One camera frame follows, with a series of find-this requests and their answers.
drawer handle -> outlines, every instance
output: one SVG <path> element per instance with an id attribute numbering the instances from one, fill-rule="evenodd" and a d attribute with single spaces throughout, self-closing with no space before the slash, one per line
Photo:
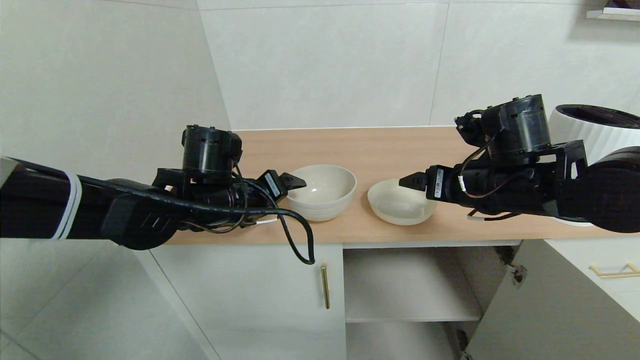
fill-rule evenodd
<path id="1" fill-rule="evenodd" d="M 598 270 L 595 265 L 589 266 L 590 269 L 593 270 L 596 275 L 601 279 L 619 279 L 620 277 L 640 277 L 640 270 L 636 268 L 632 263 L 627 263 L 625 268 L 630 268 L 631 271 L 622 271 L 622 272 L 605 272 L 602 273 Z"/>
<path id="2" fill-rule="evenodd" d="M 331 305 L 329 303 L 329 280 L 326 276 L 326 263 L 320 265 L 320 273 L 322 274 L 322 290 L 324 292 L 324 308 L 328 309 Z"/>

open cabinet door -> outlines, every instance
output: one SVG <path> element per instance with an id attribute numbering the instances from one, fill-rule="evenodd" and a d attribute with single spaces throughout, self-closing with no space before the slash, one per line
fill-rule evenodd
<path id="1" fill-rule="evenodd" d="M 640 322 L 545 241 L 524 241 L 513 264 L 526 277 L 502 280 L 467 359 L 640 359 Z"/>

white label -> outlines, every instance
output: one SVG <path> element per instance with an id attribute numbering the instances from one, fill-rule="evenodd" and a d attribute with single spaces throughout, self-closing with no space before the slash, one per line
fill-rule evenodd
<path id="1" fill-rule="evenodd" d="M 441 168 L 436 172 L 436 188 L 433 192 L 433 197 L 437 197 L 438 199 L 442 196 L 442 178 L 444 177 L 444 170 Z"/>
<path id="2" fill-rule="evenodd" d="M 273 193 L 273 197 L 280 196 L 280 190 L 278 190 L 278 187 L 276 186 L 275 181 L 271 177 L 271 174 L 266 174 L 264 176 L 264 178 L 267 180 L 267 184 L 269 184 L 269 187 L 271 188 L 271 192 Z"/>

white ceramic bowl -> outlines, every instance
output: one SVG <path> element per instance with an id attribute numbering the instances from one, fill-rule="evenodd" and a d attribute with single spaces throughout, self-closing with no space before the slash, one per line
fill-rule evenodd
<path id="1" fill-rule="evenodd" d="M 433 214 L 437 205 L 424 192 L 398 185 L 398 179 L 375 184 L 367 192 L 367 198 L 376 215 L 395 225 L 419 224 Z"/>
<path id="2" fill-rule="evenodd" d="M 331 220 L 347 210 L 356 190 L 356 176 L 335 165 L 309 165 L 291 172 L 307 186 L 289 191 L 291 209 L 307 220 Z"/>

countertop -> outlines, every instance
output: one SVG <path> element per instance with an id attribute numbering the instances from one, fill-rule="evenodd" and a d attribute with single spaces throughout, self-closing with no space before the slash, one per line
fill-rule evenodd
<path id="1" fill-rule="evenodd" d="M 380 220 L 369 207 L 367 190 L 378 181 L 400 178 L 429 166 L 453 166 L 475 148 L 454 127 L 382 127 L 238 131 L 243 141 L 240 169 L 258 177 L 268 168 L 279 174 L 312 164 L 350 169 L 358 181 L 355 199 L 339 217 L 311 222 L 316 243 L 390 241 L 521 240 L 619 236 L 596 227 L 574 227 L 551 218 L 520 215 L 498 222 L 467 220 L 470 209 L 438 203 L 427 221 L 397 226 Z M 286 200 L 280 203 L 286 207 Z M 305 243 L 302 226 L 287 221 L 296 243 Z M 286 243 L 280 222 L 238 229 L 229 234 L 178 231 L 167 244 Z"/>

